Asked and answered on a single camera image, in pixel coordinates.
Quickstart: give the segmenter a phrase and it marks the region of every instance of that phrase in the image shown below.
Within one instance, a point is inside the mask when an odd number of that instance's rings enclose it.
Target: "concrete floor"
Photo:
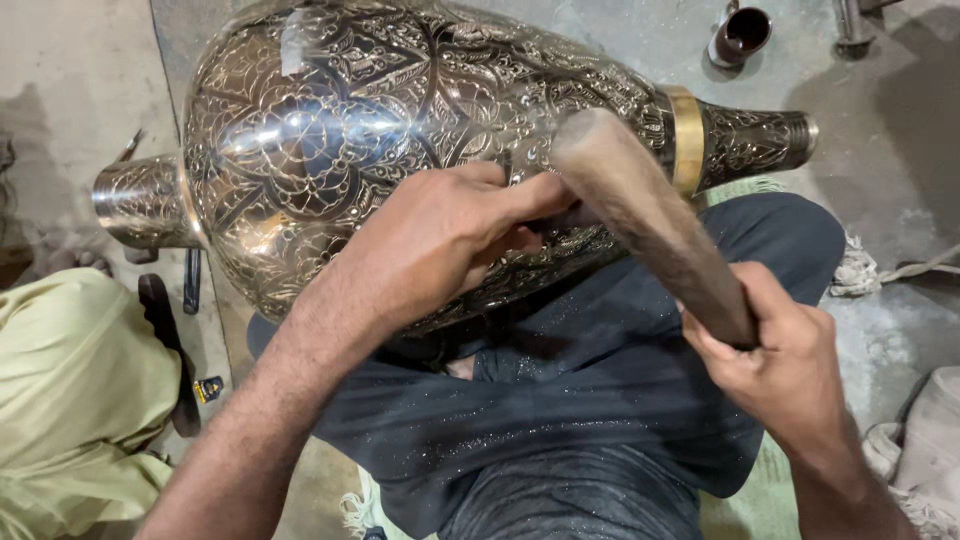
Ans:
[[[580,39],[653,81],[686,85],[708,101],[812,112],[822,135],[817,154],[779,180],[863,236],[881,268],[929,258],[960,242],[960,212],[953,210],[960,186],[951,174],[960,118],[958,0],[907,0],[884,9],[874,21],[871,54],[857,62],[831,54],[835,21],[829,0],[749,2],[772,15],[775,30],[767,47],[735,75],[715,70],[704,55],[725,1],[462,3]],[[11,211],[25,236],[103,247],[128,284],[145,271],[127,267],[119,246],[99,232],[86,202],[92,179],[139,127],[150,132],[139,156],[176,148],[163,68],[178,109],[205,41],[247,4],[0,0],[0,12],[10,21],[0,35],[0,127],[16,137],[20,160],[8,184],[18,200]],[[164,276],[175,305],[182,294],[181,261],[182,253],[170,252],[150,269]],[[838,321],[848,401],[861,426],[894,419],[923,376],[957,363],[957,284],[914,280],[859,300],[825,300]],[[239,382],[252,366],[243,339],[252,312],[215,269],[204,275],[204,286],[202,316],[178,313],[184,348],[202,373]],[[168,435],[164,444],[176,454],[188,441],[173,438]],[[348,459],[312,442],[276,538],[346,538],[337,501],[357,489],[355,482]],[[131,531],[125,525],[97,528],[88,537],[129,538]]]

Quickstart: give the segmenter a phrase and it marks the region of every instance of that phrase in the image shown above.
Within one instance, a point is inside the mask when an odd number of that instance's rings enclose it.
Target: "person's lap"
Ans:
[[[763,262],[809,305],[843,253],[836,221],[795,195],[742,197],[701,218],[728,261]],[[641,265],[625,258],[536,296],[529,316],[480,340],[473,381],[397,365],[385,348],[328,404],[314,434],[371,472],[398,526],[433,532],[485,467],[559,448],[628,445],[692,488],[739,488],[762,430],[710,381]]]

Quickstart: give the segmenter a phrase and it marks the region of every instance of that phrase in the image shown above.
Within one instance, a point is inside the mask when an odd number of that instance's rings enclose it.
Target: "brass band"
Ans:
[[[661,89],[673,108],[677,138],[673,165],[673,187],[685,198],[693,196],[704,165],[704,121],[697,98],[684,86],[665,85]]]

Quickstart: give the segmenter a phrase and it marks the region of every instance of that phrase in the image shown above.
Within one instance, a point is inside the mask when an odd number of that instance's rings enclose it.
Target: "hand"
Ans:
[[[335,288],[350,316],[364,311],[389,335],[479,285],[508,250],[538,251],[540,237],[519,224],[575,200],[553,173],[506,187],[503,169],[488,161],[419,172],[400,183],[298,304],[310,302],[311,289]]]
[[[758,262],[731,264],[731,270],[757,318],[760,347],[737,351],[687,311],[684,337],[717,386],[757,418],[788,454],[826,458],[849,433],[833,318],[794,302]]]

